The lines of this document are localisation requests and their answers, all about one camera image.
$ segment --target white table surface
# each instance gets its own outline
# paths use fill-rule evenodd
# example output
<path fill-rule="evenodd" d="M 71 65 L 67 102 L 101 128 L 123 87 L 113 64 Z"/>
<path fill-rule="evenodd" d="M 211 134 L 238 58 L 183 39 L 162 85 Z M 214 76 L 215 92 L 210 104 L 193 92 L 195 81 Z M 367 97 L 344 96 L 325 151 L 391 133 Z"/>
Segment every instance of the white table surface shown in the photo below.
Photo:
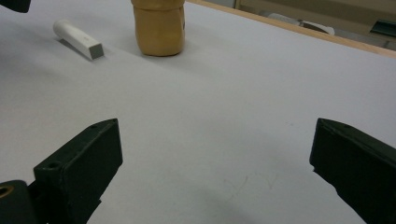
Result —
<path fill-rule="evenodd" d="M 363 223 L 313 172 L 317 118 L 396 146 L 396 60 L 186 3 L 186 47 L 143 56 L 128 1 L 0 8 L 0 182 L 118 118 L 124 164 L 91 224 Z M 69 19 L 101 41 L 59 41 Z"/>

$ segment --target cup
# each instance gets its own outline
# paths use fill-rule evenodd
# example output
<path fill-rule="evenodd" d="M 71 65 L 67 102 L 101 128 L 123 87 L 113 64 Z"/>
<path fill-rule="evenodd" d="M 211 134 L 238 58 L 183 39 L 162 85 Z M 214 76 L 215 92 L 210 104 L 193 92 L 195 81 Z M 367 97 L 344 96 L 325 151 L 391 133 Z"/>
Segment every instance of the cup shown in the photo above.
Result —
<path fill-rule="evenodd" d="M 179 54 L 184 48 L 185 0 L 131 0 L 137 45 L 152 56 Z"/>

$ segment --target screw hole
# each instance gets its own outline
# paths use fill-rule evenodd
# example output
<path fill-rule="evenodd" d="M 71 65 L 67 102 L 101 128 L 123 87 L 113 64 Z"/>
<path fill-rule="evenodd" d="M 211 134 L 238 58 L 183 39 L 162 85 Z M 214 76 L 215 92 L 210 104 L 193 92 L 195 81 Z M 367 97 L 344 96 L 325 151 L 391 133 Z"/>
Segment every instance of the screw hole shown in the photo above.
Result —
<path fill-rule="evenodd" d="M 3 186 L 0 187 L 0 198 L 6 197 L 8 194 L 10 194 L 14 190 L 14 187 L 12 186 Z"/>
<path fill-rule="evenodd" d="M 58 168 L 60 165 L 61 165 L 60 162 L 54 161 L 54 162 L 52 162 L 52 163 L 49 164 L 49 168 L 50 168 L 50 169 L 56 169 L 56 168 Z"/>

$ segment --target black plastic part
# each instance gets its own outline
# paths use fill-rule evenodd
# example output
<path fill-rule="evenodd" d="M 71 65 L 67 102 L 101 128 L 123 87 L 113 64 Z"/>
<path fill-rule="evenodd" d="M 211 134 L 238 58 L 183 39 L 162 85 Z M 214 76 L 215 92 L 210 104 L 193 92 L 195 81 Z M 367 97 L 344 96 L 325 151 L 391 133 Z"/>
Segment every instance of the black plastic part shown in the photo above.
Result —
<path fill-rule="evenodd" d="M 0 223 L 41 224 L 24 181 L 12 180 L 0 184 Z"/>
<path fill-rule="evenodd" d="M 33 207 L 35 208 L 35 216 L 37 217 L 38 223 L 47 224 L 49 219 L 49 211 L 46 205 L 46 193 L 38 187 L 35 181 L 27 188 L 33 203 Z"/>
<path fill-rule="evenodd" d="M 370 33 L 396 37 L 396 21 L 379 20 L 375 23 Z"/>
<path fill-rule="evenodd" d="M 35 183 L 46 192 L 50 224 L 85 224 L 122 164 L 119 124 L 93 124 L 40 164 Z"/>
<path fill-rule="evenodd" d="M 0 5 L 16 12 L 26 13 L 29 11 L 30 0 L 0 0 Z"/>
<path fill-rule="evenodd" d="M 396 223 L 396 149 L 349 125 L 319 119 L 310 163 L 367 223 Z"/>

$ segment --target white marker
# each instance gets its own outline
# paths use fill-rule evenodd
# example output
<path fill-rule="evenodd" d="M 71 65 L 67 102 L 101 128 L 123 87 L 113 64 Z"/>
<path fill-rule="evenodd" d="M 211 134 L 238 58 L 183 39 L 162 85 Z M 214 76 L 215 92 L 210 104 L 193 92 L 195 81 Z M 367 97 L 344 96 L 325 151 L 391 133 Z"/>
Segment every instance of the white marker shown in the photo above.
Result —
<path fill-rule="evenodd" d="M 104 55 L 102 44 L 99 41 L 73 26 L 69 21 L 56 21 L 53 24 L 53 32 L 91 60 Z"/>

